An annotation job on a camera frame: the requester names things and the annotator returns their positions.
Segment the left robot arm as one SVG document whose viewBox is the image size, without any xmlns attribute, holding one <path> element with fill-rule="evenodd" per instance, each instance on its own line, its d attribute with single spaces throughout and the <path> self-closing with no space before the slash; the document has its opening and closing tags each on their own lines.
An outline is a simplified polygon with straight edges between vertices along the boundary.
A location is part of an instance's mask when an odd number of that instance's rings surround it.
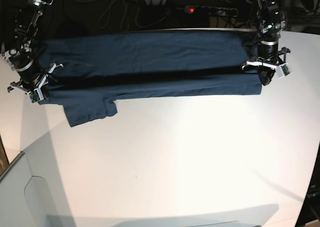
<svg viewBox="0 0 320 227">
<path fill-rule="evenodd" d="M 279 48 L 280 32 L 285 27 L 277 0 L 255 0 L 256 33 L 252 40 L 243 44 L 249 59 L 242 69 L 254 68 L 263 86 L 272 81 L 274 75 L 279 78 L 288 76 L 291 72 L 287 63 L 287 47 Z"/>
</svg>

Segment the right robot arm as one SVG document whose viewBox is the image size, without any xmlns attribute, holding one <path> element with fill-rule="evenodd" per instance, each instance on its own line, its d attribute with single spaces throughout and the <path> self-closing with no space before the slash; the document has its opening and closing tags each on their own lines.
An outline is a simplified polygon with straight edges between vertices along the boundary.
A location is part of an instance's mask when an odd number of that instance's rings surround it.
<svg viewBox="0 0 320 227">
<path fill-rule="evenodd" d="M 7 91 L 23 91 L 32 104 L 48 97 L 48 92 L 45 91 L 48 79 L 53 80 L 54 70 L 63 67 L 62 64 L 53 62 L 48 68 L 44 68 L 33 52 L 38 32 L 37 21 L 43 15 L 44 7 L 52 2 L 53 0 L 27 0 L 26 7 L 19 10 L 15 17 L 12 38 L 0 46 L 3 60 L 19 75 L 19 81 L 11 82 Z"/>
</svg>

